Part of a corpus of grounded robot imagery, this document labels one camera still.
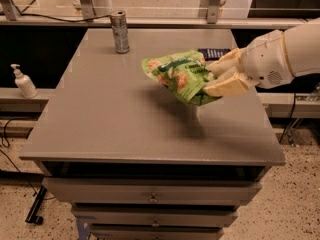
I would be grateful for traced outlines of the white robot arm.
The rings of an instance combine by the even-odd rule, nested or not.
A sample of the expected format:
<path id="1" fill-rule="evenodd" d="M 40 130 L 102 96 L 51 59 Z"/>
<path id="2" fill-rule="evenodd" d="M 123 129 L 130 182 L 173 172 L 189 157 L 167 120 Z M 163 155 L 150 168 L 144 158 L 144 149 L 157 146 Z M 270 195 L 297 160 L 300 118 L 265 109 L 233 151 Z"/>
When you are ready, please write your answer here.
<path id="1" fill-rule="evenodd" d="M 261 35 L 207 69 L 216 77 L 203 88 L 211 97 L 244 94 L 253 86 L 271 89 L 319 73 L 320 19 Z"/>

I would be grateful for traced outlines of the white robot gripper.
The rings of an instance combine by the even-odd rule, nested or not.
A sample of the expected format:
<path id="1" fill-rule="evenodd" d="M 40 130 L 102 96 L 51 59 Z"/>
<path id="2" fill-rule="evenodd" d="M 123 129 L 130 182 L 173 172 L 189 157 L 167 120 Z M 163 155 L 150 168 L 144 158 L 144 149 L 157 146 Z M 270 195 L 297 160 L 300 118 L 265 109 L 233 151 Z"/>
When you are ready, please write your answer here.
<path id="1" fill-rule="evenodd" d="M 256 85 L 271 89 L 294 79 L 286 58 L 284 33 L 279 30 L 255 38 L 245 49 L 231 50 L 206 69 L 214 79 L 202 91 L 211 97 L 245 94 Z"/>

